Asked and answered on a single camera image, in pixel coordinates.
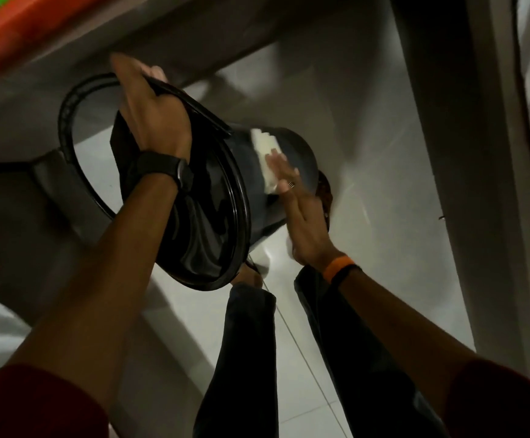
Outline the person's right hand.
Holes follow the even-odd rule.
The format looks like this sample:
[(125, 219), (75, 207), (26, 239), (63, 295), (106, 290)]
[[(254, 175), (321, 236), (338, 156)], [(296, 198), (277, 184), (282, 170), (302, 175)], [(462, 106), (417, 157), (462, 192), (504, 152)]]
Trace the person's right hand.
[(320, 198), (311, 193), (309, 201), (281, 201), (290, 237), (291, 256), (303, 266), (323, 272), (328, 263), (342, 255), (332, 243)]

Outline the person's left hand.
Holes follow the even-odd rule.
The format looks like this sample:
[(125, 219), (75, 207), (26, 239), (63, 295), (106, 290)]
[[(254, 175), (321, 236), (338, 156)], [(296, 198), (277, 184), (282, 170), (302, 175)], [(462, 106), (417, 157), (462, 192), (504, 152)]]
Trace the person's left hand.
[(172, 95), (158, 96), (152, 88), (148, 93), (125, 93), (122, 88), (119, 110), (142, 151), (190, 161), (191, 124), (180, 99)]

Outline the white cleaning cloth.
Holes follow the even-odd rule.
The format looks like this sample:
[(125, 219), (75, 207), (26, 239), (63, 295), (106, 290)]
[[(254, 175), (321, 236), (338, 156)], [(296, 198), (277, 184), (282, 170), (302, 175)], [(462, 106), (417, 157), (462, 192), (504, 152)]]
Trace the white cleaning cloth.
[(278, 179), (266, 160), (266, 157), (273, 152), (285, 156), (279, 146), (278, 140), (269, 132), (259, 128), (252, 128), (250, 130), (250, 137), (253, 149), (258, 158), (261, 176), (264, 182), (264, 192), (267, 195), (278, 195)]

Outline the black trash bin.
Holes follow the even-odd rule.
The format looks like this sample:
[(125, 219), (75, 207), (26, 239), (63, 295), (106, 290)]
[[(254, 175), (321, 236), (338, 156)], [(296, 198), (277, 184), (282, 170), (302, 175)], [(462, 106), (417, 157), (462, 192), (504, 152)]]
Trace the black trash bin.
[(285, 224), (279, 198), (265, 192), (251, 141), (251, 131), (259, 127), (229, 124), (182, 90), (147, 81), (157, 95), (181, 100), (192, 131), (192, 187), (174, 202), (156, 265), (186, 287), (217, 290), (233, 279), (252, 249)]

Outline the person's left forearm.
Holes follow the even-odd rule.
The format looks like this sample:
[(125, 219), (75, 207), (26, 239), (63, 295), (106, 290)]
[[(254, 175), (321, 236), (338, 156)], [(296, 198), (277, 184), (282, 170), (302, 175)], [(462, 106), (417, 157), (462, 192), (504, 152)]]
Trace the person's left forearm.
[(77, 274), (8, 361), (73, 383), (106, 412), (115, 404), (125, 341), (142, 310), (178, 187), (144, 176)]

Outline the person's right forearm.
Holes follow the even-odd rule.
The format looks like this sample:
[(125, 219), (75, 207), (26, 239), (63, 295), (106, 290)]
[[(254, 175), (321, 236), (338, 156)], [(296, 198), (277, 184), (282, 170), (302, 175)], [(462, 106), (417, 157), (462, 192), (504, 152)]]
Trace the person's right forearm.
[(349, 272), (339, 290), (443, 418), (452, 383), (477, 354), (360, 269)]

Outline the black garbage bag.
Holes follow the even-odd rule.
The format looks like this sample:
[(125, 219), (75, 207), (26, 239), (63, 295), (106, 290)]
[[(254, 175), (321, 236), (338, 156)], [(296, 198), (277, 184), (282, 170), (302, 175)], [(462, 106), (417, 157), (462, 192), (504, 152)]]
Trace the black garbage bag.
[(156, 264), (184, 286), (212, 291), (231, 281), (246, 260), (250, 206), (230, 147), (231, 127), (215, 116), (188, 114), (193, 188), (175, 199)]

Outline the black wrist watch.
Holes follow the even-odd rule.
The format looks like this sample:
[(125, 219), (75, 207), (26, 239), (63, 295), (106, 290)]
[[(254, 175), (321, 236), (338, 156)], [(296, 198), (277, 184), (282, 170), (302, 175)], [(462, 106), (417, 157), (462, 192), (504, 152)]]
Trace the black wrist watch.
[(162, 174), (171, 177), (179, 191), (189, 193), (193, 188), (194, 174), (183, 158), (145, 151), (139, 154), (132, 168), (134, 181), (137, 183), (143, 176)]

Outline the orange wristband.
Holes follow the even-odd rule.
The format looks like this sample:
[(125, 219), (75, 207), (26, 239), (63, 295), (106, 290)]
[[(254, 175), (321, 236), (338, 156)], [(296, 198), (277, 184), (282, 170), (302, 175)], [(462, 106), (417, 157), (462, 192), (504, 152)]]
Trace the orange wristband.
[(322, 276), (324, 280), (330, 284), (334, 274), (338, 272), (342, 267), (349, 265), (349, 264), (356, 264), (352, 258), (350, 258), (347, 255), (340, 255), (332, 259), (328, 265), (324, 268), (322, 272)]

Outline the person's left foot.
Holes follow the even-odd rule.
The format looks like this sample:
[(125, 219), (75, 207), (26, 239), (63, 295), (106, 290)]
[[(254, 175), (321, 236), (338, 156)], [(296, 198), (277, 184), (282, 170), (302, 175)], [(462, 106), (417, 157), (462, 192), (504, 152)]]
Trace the person's left foot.
[(239, 268), (238, 273), (230, 282), (232, 286), (246, 284), (255, 288), (263, 288), (263, 279), (258, 269), (250, 264), (244, 263)]

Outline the black wristband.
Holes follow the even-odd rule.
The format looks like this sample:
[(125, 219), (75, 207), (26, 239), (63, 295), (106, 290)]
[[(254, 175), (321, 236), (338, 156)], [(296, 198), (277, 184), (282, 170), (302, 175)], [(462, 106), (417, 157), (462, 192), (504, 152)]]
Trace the black wristband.
[(349, 275), (355, 271), (361, 272), (362, 270), (356, 264), (349, 264), (349, 265), (342, 267), (338, 272), (334, 274), (330, 282), (331, 287), (336, 288), (336, 289), (340, 288), (344, 280), (347, 279)]

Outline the orange and green cloth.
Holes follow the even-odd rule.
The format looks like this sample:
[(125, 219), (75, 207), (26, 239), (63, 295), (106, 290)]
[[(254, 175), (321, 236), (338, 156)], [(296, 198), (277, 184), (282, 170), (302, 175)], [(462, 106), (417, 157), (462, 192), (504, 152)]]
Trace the orange and green cloth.
[(0, 0), (0, 75), (108, 0)]

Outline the person's left trouser leg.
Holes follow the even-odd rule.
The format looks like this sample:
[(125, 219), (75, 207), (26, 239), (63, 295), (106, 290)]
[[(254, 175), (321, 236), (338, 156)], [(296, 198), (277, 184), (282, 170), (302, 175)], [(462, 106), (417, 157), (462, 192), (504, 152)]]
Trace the person's left trouser leg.
[(276, 298), (246, 283), (232, 286), (222, 346), (193, 438), (278, 438)]

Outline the person's trouser leg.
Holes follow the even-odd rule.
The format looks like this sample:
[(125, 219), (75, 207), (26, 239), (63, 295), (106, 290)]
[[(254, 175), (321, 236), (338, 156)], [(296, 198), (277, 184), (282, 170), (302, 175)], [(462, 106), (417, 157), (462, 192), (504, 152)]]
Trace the person's trouser leg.
[(232, 286), (222, 346), (193, 438), (278, 438), (276, 298), (246, 283)]
[(442, 421), (338, 290), (305, 266), (294, 281), (354, 438), (448, 438)]

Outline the dark grey furniture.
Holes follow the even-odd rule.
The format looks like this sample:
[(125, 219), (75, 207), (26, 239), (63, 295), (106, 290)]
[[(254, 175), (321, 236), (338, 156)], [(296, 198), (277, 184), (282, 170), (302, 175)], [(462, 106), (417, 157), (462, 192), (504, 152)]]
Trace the dark grey furniture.
[(0, 163), (0, 303), (33, 325), (109, 224), (61, 151)]

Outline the person's right trouser leg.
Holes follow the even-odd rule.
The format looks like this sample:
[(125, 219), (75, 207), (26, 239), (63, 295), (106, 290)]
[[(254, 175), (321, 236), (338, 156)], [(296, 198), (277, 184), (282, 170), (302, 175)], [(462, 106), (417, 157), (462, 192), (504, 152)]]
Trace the person's right trouser leg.
[(294, 281), (354, 438), (448, 438), (442, 421), (338, 290), (305, 266)]

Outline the person's right red sleeve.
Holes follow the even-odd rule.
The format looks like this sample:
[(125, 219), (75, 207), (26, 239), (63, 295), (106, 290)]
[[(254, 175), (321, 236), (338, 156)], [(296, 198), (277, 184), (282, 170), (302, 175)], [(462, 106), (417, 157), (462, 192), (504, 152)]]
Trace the person's right red sleeve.
[(530, 379), (470, 362), (451, 383), (443, 422), (451, 438), (530, 438)]

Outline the person's red sleeve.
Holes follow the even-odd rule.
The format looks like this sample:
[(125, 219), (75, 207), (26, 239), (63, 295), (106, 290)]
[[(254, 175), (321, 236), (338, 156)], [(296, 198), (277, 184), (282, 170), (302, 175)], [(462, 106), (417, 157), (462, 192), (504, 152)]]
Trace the person's red sleeve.
[(109, 438), (108, 414), (63, 378), (6, 365), (0, 368), (0, 438)]
[(443, 422), (451, 438), (530, 438), (530, 379), (470, 362), (451, 383)]

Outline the person's left red sleeve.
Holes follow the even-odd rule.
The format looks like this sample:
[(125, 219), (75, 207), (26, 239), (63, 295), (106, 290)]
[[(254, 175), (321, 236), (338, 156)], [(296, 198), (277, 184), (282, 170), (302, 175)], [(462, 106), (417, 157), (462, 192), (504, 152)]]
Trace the person's left red sleeve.
[(108, 414), (63, 378), (6, 365), (0, 368), (0, 438), (109, 438)]

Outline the grey bed frame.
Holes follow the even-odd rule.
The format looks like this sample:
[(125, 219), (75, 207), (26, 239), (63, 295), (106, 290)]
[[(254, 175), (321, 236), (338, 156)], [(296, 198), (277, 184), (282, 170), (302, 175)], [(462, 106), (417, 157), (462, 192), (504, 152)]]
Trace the grey bed frame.
[(390, 0), (477, 352), (530, 377), (530, 120), (516, 0)]

